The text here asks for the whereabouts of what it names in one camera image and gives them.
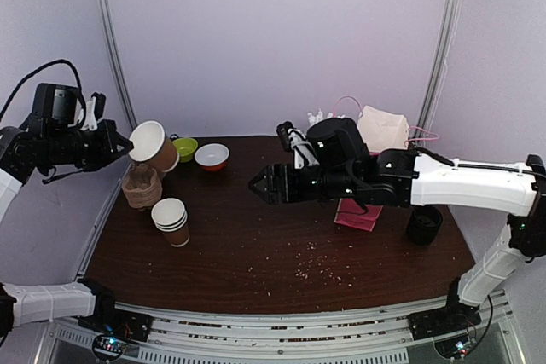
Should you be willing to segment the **brown paper coffee cup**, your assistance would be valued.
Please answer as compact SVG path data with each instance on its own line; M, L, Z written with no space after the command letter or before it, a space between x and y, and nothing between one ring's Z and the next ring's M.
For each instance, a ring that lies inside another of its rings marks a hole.
M158 172L170 172L179 162L177 149L157 121L149 120L139 124L131 132L129 141L133 145L129 151L130 158Z

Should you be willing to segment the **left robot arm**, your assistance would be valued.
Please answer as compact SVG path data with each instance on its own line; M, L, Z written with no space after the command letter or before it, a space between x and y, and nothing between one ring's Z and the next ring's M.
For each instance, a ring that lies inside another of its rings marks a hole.
M41 83L32 110L19 127L1 130L1 211L9 208L34 171L45 183L61 179L56 168L72 165L77 173L98 171L128 154L132 142L102 118L105 95L95 93L82 108L77 87ZM117 332L123 324L113 292L94 280L64 285L1 285L1 335L13 328L56 318L80 317L87 327Z

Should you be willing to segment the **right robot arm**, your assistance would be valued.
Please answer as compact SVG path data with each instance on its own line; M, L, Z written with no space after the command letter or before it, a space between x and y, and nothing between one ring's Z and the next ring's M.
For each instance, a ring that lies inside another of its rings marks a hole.
M285 122L276 132L293 163L267 165L248 183L270 205L352 199L362 208L459 205L507 213L481 262L454 280L437 315L445 331L455 331L522 263L545 254L545 166L537 155L492 164L424 147L372 154L350 118L325 119L306 133Z

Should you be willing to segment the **cardboard cup carrier stack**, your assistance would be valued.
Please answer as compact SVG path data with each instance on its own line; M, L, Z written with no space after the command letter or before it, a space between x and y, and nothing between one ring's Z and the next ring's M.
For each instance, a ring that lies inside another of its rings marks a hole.
M148 165L132 164L122 180L122 191L130 208L152 208L161 200L162 174Z

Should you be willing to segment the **white and orange bowl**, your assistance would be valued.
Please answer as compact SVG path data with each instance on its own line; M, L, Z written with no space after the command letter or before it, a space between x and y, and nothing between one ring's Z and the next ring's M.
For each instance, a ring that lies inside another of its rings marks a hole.
M230 151L220 143L210 143L195 152L195 162L205 171L220 171L227 166Z

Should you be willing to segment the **green bowl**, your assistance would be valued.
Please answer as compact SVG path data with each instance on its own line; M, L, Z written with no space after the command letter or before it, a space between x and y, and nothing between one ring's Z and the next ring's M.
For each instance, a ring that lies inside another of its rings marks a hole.
M180 163L190 162L195 155L199 143L194 138L177 138L171 141L177 149Z

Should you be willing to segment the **glass with wrapped straws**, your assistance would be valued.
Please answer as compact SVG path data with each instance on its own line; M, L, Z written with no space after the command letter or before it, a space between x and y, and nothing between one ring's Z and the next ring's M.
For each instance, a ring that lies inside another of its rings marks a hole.
M309 126L322 122L325 119L345 118L345 117L346 117L345 114L337 115L337 114L334 114L333 112L325 113L322 109L318 109L316 113L313 113L313 112L307 113Z

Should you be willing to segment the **stack of paper cups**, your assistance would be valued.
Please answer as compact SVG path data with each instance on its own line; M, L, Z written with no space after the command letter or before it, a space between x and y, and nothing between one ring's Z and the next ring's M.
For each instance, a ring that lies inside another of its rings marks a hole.
M183 247L190 239L188 212L185 204L176 198L157 202L151 210L155 227L173 247Z

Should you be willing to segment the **pink paper bag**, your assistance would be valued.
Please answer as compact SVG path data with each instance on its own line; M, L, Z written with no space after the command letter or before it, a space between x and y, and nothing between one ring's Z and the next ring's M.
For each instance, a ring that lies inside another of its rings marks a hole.
M346 99L354 101L359 114L357 129L372 155L389 148L406 149L412 143L436 141L439 135L418 126L410 126L402 114L393 114L371 106L362 106L356 97L344 95L334 105L332 114L339 117L338 106ZM355 200L341 199L338 203L334 223L349 228L371 232L383 210L382 206L367 205L361 208Z

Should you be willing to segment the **stack of black lids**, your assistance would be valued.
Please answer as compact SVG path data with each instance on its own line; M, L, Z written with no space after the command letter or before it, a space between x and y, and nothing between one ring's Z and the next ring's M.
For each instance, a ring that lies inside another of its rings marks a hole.
M416 206L409 218L406 234L408 239L419 246L433 243L442 226L443 216L434 206Z

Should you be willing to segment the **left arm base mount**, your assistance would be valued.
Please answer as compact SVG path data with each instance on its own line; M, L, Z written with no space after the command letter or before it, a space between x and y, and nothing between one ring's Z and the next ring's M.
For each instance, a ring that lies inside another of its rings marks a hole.
M78 318L83 328L130 342L146 342L152 323L151 315L118 309L112 303L99 303L92 315Z

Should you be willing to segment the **left aluminium frame post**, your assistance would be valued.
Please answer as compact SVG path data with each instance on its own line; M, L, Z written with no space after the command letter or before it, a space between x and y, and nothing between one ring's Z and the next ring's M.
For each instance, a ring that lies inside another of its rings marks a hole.
M102 30L107 47L107 57L113 74L115 89L128 125L134 130L138 126L137 116L127 87L125 73L122 67L121 55L114 30L112 12L109 0L96 0L101 16Z

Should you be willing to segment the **aluminium frame post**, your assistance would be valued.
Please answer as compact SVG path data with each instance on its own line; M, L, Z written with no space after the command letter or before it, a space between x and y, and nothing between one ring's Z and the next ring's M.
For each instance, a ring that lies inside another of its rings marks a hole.
M461 2L462 0L444 0L444 12L440 23L439 38L433 57L432 68L423 103L421 104L417 126L412 135L417 139L418 143L427 141L425 131L431 129L439 106L439 99L448 70L448 54L450 46L455 39Z
M127 87L125 73L122 67L121 55L114 30L112 12L109 0L96 0L101 16L102 30L107 47L107 57L113 74L115 89L128 125L134 130L138 126L137 116Z

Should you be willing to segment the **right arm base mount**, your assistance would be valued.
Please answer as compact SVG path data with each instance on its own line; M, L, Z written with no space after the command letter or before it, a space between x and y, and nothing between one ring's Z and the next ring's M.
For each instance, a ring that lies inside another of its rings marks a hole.
M478 325L482 321L479 307L462 303L446 304L438 309L412 313L407 320L414 340L462 331L468 324Z

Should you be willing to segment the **front aluminium rail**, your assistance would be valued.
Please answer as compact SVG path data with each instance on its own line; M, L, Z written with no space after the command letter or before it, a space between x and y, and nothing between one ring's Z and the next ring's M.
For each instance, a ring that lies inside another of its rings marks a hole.
M444 363L437 345L470 336L480 342L465 363L526 363L504 292L480 308L482 324L417 340L407 317L444 305L444 298L341 312L283 315L208 314L138 307L150 315L148 340L119 358L128 363Z

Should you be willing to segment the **right aluminium frame post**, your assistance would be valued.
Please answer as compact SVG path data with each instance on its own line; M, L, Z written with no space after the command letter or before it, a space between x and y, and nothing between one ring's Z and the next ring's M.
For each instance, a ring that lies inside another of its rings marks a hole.
M427 141L425 131L431 129L439 106L439 99L448 70L448 54L450 46L455 39L461 2L462 0L444 0L444 12L440 23L439 38L433 57L432 68L423 103L421 104L417 126L412 135L417 139L418 143Z

